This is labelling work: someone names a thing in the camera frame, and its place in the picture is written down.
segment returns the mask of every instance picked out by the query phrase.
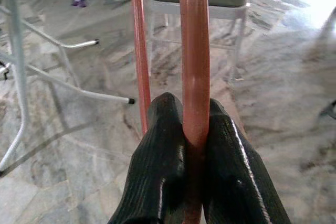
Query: red metal frame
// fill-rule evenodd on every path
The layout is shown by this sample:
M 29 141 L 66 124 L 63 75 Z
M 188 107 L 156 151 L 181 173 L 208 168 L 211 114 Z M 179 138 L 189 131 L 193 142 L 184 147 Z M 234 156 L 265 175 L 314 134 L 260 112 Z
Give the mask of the red metal frame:
M 138 74 L 142 130 L 147 130 L 150 104 L 142 0 L 134 7 L 136 70 Z M 209 34 L 208 0 L 180 0 L 182 25 L 183 132 L 187 138 L 188 190 L 185 224 L 200 222 L 200 186 L 204 147 L 209 124 Z

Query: red metal bar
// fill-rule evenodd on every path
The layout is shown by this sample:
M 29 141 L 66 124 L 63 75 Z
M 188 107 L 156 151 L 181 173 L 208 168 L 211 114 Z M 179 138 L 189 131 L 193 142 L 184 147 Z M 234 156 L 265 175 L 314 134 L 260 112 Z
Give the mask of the red metal bar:
M 132 0 L 134 9 L 134 47 L 136 54 L 136 74 L 138 76 L 139 107 L 143 134 L 148 129 L 147 110 L 151 103 L 149 87 L 143 0 Z
M 208 0 L 180 0 L 183 132 L 187 138 L 188 189 L 185 224 L 201 218 L 204 148 L 209 128 L 210 56 Z

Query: purple object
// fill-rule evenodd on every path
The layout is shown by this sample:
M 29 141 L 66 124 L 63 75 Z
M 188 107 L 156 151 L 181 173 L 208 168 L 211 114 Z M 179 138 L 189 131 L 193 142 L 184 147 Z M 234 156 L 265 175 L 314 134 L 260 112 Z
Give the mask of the purple object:
M 85 0 L 73 0 L 72 6 L 86 7 Z

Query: white metal stand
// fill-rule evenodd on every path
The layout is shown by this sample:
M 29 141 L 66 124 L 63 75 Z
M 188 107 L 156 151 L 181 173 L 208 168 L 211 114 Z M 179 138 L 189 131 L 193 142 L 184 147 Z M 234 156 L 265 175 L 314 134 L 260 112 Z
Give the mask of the white metal stand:
M 75 73 L 72 70 L 71 64 L 65 52 L 65 48 L 80 48 L 80 47 L 85 47 L 85 46 L 90 46 L 90 45 L 96 45 L 99 42 L 98 40 L 87 41 L 87 42 L 74 44 L 74 45 L 63 44 L 55 40 L 51 36 L 45 34 L 44 32 L 38 30 L 36 27 L 31 25 L 27 21 L 22 20 L 20 18 L 18 0 L 4 0 L 4 2 L 6 3 L 8 9 L 3 6 L 0 6 L 0 12 L 5 13 L 8 16 L 7 20 L 9 24 L 9 38 L 10 38 L 11 46 L 10 46 L 9 54 L 0 50 L 0 60 L 4 61 L 6 63 L 6 66 L 9 66 L 9 64 L 11 64 L 12 66 L 20 110 L 21 110 L 22 121 L 21 121 L 19 132 L 17 133 L 8 151 L 6 152 L 5 156 L 0 162 L 0 174 L 4 171 L 5 168 L 8 167 L 8 163 L 12 159 L 15 153 L 15 150 L 18 147 L 22 139 L 22 136 L 24 135 L 27 129 L 27 125 L 29 123 L 26 68 L 32 71 L 33 73 L 39 75 L 39 77 L 41 77 L 43 80 L 57 83 L 63 86 L 64 88 L 68 88 L 76 92 L 79 95 L 83 95 L 89 98 L 101 99 L 101 100 L 119 101 L 123 103 L 134 104 L 133 98 L 124 98 L 124 97 L 117 97 L 114 95 L 95 93 L 95 92 L 90 92 L 90 91 L 79 88 L 79 82 L 77 80 Z M 72 74 L 72 76 L 75 79 L 75 83 L 77 85 L 76 87 L 49 75 L 47 72 L 43 70 L 40 70 L 32 65 L 26 64 L 25 57 L 24 57 L 24 50 L 23 50 L 22 25 L 24 25 L 30 31 L 38 34 L 42 38 L 46 39 L 50 43 L 59 47 L 62 58 L 69 72 Z

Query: marble floor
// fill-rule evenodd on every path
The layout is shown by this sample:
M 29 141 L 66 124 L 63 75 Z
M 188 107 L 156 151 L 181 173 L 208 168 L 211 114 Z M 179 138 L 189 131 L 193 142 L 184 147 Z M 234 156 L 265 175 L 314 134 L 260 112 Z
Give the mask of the marble floor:
M 66 43 L 83 88 L 137 98 L 131 4 L 21 0 L 30 23 Z M 223 80 L 229 51 L 211 49 L 211 96 L 262 156 L 292 223 L 336 223 L 335 0 L 253 0 L 239 59 L 243 80 Z M 178 17 L 156 16 L 156 35 L 178 37 Z M 211 19 L 211 42 L 232 45 L 229 22 Z M 27 62 L 73 83 L 58 48 L 25 31 Z M 6 34 L 0 35 L 6 47 Z M 181 45 L 154 43 L 151 92 L 182 96 Z M 81 97 L 28 72 L 30 124 L 0 178 L 0 223 L 106 223 L 141 140 L 137 104 Z M 20 126 L 12 73 L 0 79 L 0 157 Z

